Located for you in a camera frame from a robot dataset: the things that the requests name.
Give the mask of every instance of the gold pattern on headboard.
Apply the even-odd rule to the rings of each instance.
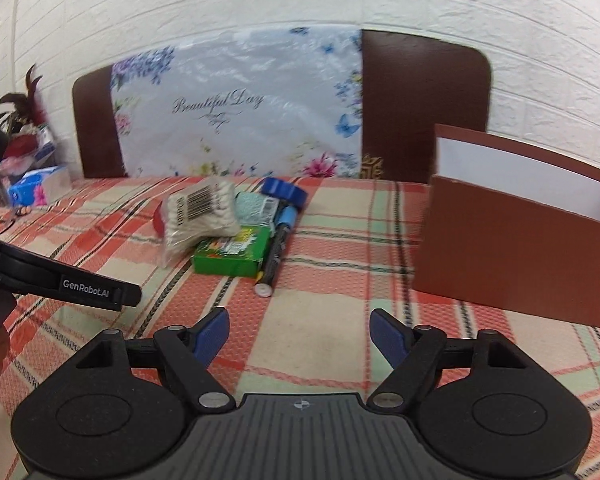
[[[382,157],[366,154],[362,157],[362,167],[360,168],[360,178],[372,178],[379,180],[382,178],[384,170],[382,169]]]

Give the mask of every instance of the wooden headboard panel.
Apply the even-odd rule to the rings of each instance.
[[[480,51],[445,41],[362,33],[363,176],[427,182],[436,123],[484,131],[491,67]],[[112,66],[74,83],[84,176],[125,176],[110,98]]]

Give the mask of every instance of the blue gripper pad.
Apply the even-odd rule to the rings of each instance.
[[[369,317],[369,333],[394,369],[406,359],[414,342],[413,331],[381,308],[376,308]]]
[[[207,321],[198,333],[193,357],[208,368],[228,338],[229,313],[223,308],[211,321]]]

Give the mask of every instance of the floral plastic cover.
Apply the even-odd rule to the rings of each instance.
[[[116,63],[129,176],[355,176],[362,36],[350,25],[195,38]]]

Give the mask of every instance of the open cardboard box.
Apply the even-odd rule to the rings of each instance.
[[[413,288],[600,327],[600,169],[436,126]]]

